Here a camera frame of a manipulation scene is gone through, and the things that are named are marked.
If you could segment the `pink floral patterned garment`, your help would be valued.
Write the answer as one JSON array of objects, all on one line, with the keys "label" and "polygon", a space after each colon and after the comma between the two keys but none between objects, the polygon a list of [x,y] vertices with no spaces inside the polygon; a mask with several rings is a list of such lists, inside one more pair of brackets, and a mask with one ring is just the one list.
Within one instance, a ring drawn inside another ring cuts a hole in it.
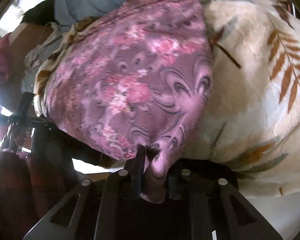
[{"label": "pink floral patterned garment", "polygon": [[42,110],[59,129],[114,159],[148,150],[142,198],[165,199],[212,88],[200,0],[128,0],[49,61]]}]

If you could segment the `cream leaf-print blanket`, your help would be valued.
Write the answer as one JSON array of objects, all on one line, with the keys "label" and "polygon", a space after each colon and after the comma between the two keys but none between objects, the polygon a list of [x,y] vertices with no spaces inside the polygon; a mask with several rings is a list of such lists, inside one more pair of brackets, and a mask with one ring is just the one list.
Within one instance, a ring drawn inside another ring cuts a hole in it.
[{"label": "cream leaf-print blanket", "polygon": [[[181,158],[210,160],[239,174],[248,197],[300,192],[300,20],[271,0],[200,0],[211,49],[212,88]],[[38,69],[35,109],[51,76]]]}]

